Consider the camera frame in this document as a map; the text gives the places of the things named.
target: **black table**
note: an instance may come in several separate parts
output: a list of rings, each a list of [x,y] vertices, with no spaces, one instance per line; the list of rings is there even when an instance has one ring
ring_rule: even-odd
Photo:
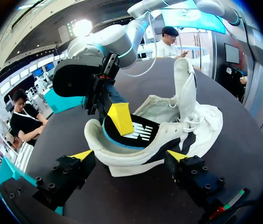
[[[136,75],[152,61],[136,63],[126,72]],[[134,112],[150,94],[170,98],[175,94],[171,58],[158,59],[149,73],[141,77],[118,74],[115,87]],[[250,199],[263,190],[263,134],[249,112],[228,91],[199,71],[197,100],[217,106],[223,113],[220,136],[203,157],[209,170],[226,178],[226,187],[241,184],[251,190]],[[63,154],[88,150],[83,129],[97,116],[76,107],[53,115],[39,137],[27,173],[41,176],[57,164]],[[176,189],[163,165],[140,175],[112,177],[102,163],[81,190],[76,190],[64,206],[64,215],[83,224],[191,224],[203,210],[183,191]]]

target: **man in white shirt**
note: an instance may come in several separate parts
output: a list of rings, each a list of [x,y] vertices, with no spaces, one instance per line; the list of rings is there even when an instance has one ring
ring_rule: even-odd
[[[181,55],[178,53],[177,48],[173,45],[176,37],[179,35],[178,31],[174,27],[164,27],[161,31],[163,38],[157,42],[157,53],[155,53],[155,47],[152,50],[152,58],[159,57],[173,57],[181,58],[185,57],[187,52],[183,52]]]

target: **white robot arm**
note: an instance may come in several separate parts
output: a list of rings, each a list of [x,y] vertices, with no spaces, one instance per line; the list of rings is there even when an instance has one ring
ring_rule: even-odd
[[[150,12],[180,2],[183,1],[142,0],[127,10],[135,19],[126,27],[112,25],[88,37],[74,39],[68,46],[68,58],[79,58],[81,55],[103,58],[111,51],[119,54],[121,68],[131,66],[136,62],[138,47],[149,26],[149,20],[154,20]],[[240,23],[238,13],[219,0],[194,0],[194,2],[197,8],[205,13],[220,16],[234,26]]]

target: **yellow block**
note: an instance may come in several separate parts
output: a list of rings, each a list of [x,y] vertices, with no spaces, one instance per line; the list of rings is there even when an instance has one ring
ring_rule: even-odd
[[[88,150],[79,154],[71,155],[69,157],[76,157],[77,159],[80,159],[81,161],[85,159],[93,150]]]
[[[133,133],[133,125],[128,103],[112,104],[108,115],[111,117],[121,136]]]
[[[180,153],[176,153],[174,151],[168,150],[168,153],[170,153],[178,162],[188,156]]]

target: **white sneaker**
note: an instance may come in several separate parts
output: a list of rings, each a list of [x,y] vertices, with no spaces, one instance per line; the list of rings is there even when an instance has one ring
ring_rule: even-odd
[[[195,76],[189,72],[191,69],[187,60],[175,62],[175,97],[149,96],[131,116],[133,134],[116,134],[108,117],[103,127],[95,119],[87,122],[84,134],[88,145],[109,166],[112,176],[150,170],[164,162],[166,150],[202,157],[211,148],[221,131],[222,114],[216,107],[196,102]]]

